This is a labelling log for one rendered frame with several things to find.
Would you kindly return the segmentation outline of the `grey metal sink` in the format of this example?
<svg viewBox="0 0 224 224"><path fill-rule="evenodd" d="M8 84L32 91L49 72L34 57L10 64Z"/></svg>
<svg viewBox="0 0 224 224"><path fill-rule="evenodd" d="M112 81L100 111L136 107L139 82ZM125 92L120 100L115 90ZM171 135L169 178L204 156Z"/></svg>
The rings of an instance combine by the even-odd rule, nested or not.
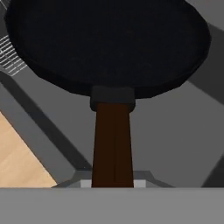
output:
<svg viewBox="0 0 224 224"><path fill-rule="evenodd" d="M220 150L218 161L202 185L206 188L224 187L224 137L213 141L201 113L184 103L170 102L170 94L178 88L152 98L136 100L136 106L129 115L133 165L137 162L157 163L164 174L178 174L179 184L188 186L208 157L215 150ZM95 114L96 120L89 97L68 93L86 98L88 109ZM33 102L28 101L25 106L75 169L92 171L93 158L84 158Z"/></svg>

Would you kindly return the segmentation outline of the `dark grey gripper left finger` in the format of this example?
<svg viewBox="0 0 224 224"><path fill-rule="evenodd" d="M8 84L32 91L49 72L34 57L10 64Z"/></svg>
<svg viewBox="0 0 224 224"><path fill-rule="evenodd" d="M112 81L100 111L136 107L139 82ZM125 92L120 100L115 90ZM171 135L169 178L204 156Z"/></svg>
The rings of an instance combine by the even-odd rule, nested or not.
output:
<svg viewBox="0 0 224 224"><path fill-rule="evenodd" d="M91 180L91 171L76 171L74 175L66 181L63 181L54 186L54 188L80 187L82 180Z"/></svg>

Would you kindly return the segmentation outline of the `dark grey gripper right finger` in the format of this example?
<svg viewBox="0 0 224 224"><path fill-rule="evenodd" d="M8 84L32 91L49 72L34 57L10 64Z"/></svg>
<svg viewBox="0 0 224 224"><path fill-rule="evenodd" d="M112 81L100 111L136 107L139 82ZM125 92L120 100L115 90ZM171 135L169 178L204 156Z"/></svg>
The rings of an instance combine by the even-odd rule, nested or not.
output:
<svg viewBox="0 0 224 224"><path fill-rule="evenodd" d="M173 188L173 185L155 178L150 171L134 171L133 174L135 188Z"/></svg>

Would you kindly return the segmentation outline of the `black pan with brown handle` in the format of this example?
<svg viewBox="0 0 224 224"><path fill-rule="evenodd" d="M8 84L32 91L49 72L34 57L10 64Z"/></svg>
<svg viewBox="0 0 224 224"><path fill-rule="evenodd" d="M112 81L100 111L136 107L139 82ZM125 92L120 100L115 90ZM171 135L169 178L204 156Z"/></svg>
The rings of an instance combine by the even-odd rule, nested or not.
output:
<svg viewBox="0 0 224 224"><path fill-rule="evenodd" d="M180 87L204 63L206 20L186 0L10 0L4 22L39 78L89 97L91 185L133 187L130 113L138 99Z"/></svg>

